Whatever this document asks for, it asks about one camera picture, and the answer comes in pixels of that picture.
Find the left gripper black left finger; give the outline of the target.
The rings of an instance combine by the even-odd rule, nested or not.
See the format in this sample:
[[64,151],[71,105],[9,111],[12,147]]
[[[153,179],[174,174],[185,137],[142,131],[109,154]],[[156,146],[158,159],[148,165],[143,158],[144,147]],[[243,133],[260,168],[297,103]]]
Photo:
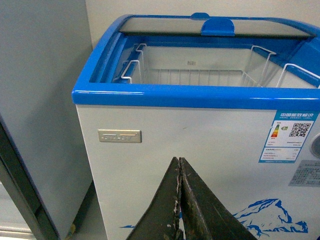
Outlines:
[[182,240],[180,229],[181,163],[173,157],[145,213],[128,240]]

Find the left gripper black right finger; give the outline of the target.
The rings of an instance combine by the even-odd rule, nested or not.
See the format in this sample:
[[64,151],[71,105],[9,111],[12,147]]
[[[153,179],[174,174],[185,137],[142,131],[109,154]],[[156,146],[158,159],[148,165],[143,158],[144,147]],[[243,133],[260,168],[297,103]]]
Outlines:
[[198,173],[181,157],[181,210],[188,240],[254,240]]

